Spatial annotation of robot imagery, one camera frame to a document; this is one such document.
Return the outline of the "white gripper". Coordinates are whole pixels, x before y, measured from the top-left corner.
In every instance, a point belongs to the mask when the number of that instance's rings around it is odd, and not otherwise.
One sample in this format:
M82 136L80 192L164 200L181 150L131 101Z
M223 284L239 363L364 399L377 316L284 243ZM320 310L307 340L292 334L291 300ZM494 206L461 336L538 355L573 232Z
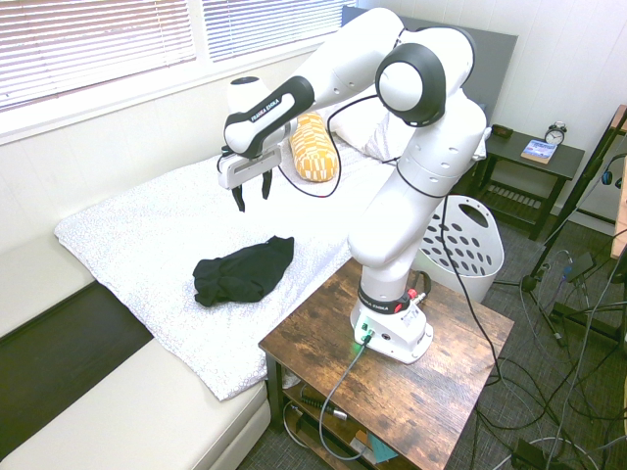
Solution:
M281 152L278 148L264 152L257 158L248 159L224 147L217 162L218 183L224 189L232 189L231 194L238 210L244 212L246 206L243 199L242 184L263 175L262 196L267 200L272 183L272 169L278 166L280 162Z

